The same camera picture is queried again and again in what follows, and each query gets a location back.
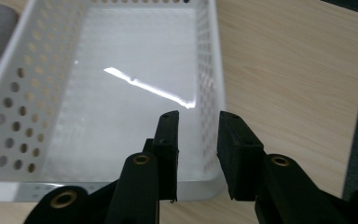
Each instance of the white plastic basket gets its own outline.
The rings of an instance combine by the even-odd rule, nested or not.
[[[93,192],[179,110],[178,199],[216,195],[214,0],[31,0],[0,62],[0,201]]]

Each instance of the wooden table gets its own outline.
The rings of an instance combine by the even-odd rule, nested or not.
[[[321,189],[342,193],[358,113],[358,14],[318,0],[216,0],[227,110],[267,153],[295,159]],[[1,0],[22,11],[26,0]],[[22,223],[34,203],[0,203]],[[161,223],[257,223],[253,203],[224,192],[162,203]]]

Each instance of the table surface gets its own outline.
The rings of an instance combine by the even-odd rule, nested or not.
[[[358,113],[358,14],[318,0],[217,0],[227,111],[267,153],[295,159],[340,196]],[[0,0],[21,12],[26,0]],[[22,223],[34,203],[0,203],[0,223]],[[160,223],[257,223],[254,203],[226,192],[161,203]]]

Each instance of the basket hole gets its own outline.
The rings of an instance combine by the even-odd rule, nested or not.
[[[31,120],[33,123],[37,123],[37,121],[39,120],[39,117],[37,116],[37,114],[33,114],[31,117]]]
[[[53,83],[53,77],[48,76],[48,77],[46,78],[46,82],[48,82],[48,83]]]
[[[31,86],[34,88],[39,88],[39,80],[37,78],[31,79]]]
[[[28,43],[28,50],[31,52],[36,52],[37,51],[37,47],[34,43]]]
[[[19,114],[20,114],[21,116],[25,116],[25,115],[27,114],[27,108],[25,108],[25,106],[21,106],[21,107],[19,108]]]
[[[44,96],[48,96],[48,93],[49,93],[48,88],[47,87],[43,88],[42,93],[43,93]],[[45,105],[44,105],[43,102],[39,102],[39,108],[40,109],[45,108]]]
[[[40,29],[42,29],[42,30],[46,29],[45,23],[43,23],[41,20],[36,21],[36,23]]]
[[[67,25],[64,25],[63,27],[62,27],[62,32],[63,33],[66,33],[66,32],[68,32],[68,30],[69,30],[69,28],[68,28],[68,26]]]
[[[54,61],[58,62],[58,61],[60,60],[60,55],[55,54],[55,55],[53,56],[53,59],[54,59]]]
[[[11,89],[11,91],[13,91],[13,92],[18,92],[18,91],[20,90],[20,85],[19,85],[19,83],[17,83],[17,82],[12,82],[12,83],[10,84],[10,89]]]
[[[37,103],[37,107],[41,110],[45,109],[45,106],[46,106],[45,102],[43,102],[43,101],[39,101],[39,103]]]
[[[48,128],[49,125],[50,125],[50,123],[47,120],[43,121],[43,123],[42,123],[43,128]]]
[[[41,40],[42,39],[42,35],[38,31],[33,31],[33,37],[36,40]]]
[[[50,41],[53,41],[54,40],[54,34],[53,33],[48,33],[48,39]]]
[[[46,0],[46,7],[47,8],[52,8],[51,0]]]
[[[56,95],[52,95],[52,96],[51,96],[51,101],[52,101],[53,103],[57,103],[57,96],[56,96]]]
[[[29,128],[25,131],[25,135],[27,137],[32,137],[33,134],[34,134],[34,130],[32,128]]]
[[[68,55],[65,55],[64,57],[64,61],[63,61],[63,64],[62,64],[62,69],[65,70],[66,68],[68,68]]]
[[[11,98],[5,98],[4,100],[4,106],[6,108],[11,108],[13,106],[13,101],[11,100]]]
[[[69,15],[69,17],[66,17],[66,21],[70,22],[71,19],[75,16],[75,11],[72,10],[72,7],[68,7],[66,9],[66,14]]]
[[[37,136],[37,141],[38,142],[43,142],[45,140],[45,135],[43,135],[42,133],[40,133],[38,136]]]
[[[4,167],[7,164],[7,157],[6,156],[1,156],[0,157],[0,167]]]
[[[60,3],[57,5],[57,9],[58,9],[60,12],[63,12],[63,2],[60,2]]]
[[[28,151],[28,145],[25,144],[25,143],[21,144],[21,146],[20,146],[20,152],[21,152],[21,153],[25,153],[25,152],[27,152],[27,151]]]
[[[16,170],[20,170],[22,167],[22,161],[21,160],[17,160],[14,162],[14,169]]]
[[[18,132],[21,128],[21,125],[18,121],[14,122],[13,125],[11,125],[11,129],[13,132]]]
[[[46,57],[46,55],[41,54],[41,55],[40,55],[40,61],[42,61],[42,63],[47,63],[47,62],[48,62],[48,58]]]
[[[56,72],[57,72],[57,67],[54,66],[54,65],[52,65],[52,66],[50,67],[50,71],[51,71],[52,73],[56,73]]]
[[[43,74],[43,68],[41,66],[37,66],[34,70],[40,75]]]
[[[31,164],[28,166],[28,172],[29,172],[29,173],[33,173],[33,172],[34,172],[34,169],[35,169],[34,164],[31,163]]]
[[[49,116],[53,116],[53,115],[54,115],[54,109],[53,109],[53,108],[49,108],[49,109],[48,109],[48,115],[49,115]]]
[[[45,50],[46,50],[46,51],[48,51],[48,52],[51,51],[51,45],[50,45],[50,44],[45,43],[43,46],[45,47]]]
[[[43,18],[48,19],[48,13],[45,11],[45,9],[40,10],[40,14],[42,14]]]
[[[24,55],[24,63],[30,65],[32,63],[32,59],[28,55]]]
[[[18,68],[17,69],[17,76],[18,77],[25,77],[25,72],[23,68]]]
[[[0,114],[0,125],[4,124],[6,122],[6,117],[3,114]]]
[[[13,146],[14,146],[14,139],[13,138],[8,138],[5,141],[5,147],[6,148],[13,148]]]
[[[25,98],[27,99],[27,101],[29,101],[29,102],[32,102],[33,100],[34,100],[34,93],[33,92],[27,92],[26,94],[25,94]]]
[[[40,155],[40,149],[39,148],[35,148],[34,151],[32,152],[34,157],[38,157]]]

